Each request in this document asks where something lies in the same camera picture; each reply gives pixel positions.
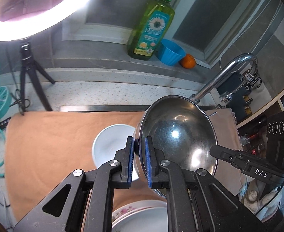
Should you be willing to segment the gloved right hand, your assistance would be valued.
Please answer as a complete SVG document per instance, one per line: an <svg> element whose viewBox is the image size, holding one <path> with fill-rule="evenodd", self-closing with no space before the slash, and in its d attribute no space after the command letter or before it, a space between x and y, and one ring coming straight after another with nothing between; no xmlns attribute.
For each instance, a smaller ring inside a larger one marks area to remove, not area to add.
<svg viewBox="0 0 284 232"><path fill-rule="evenodd" d="M270 220L275 215L282 199L282 191L278 192L278 187L262 197L265 187L264 182L252 180L247 182L238 194L241 203L262 222Z"/></svg>

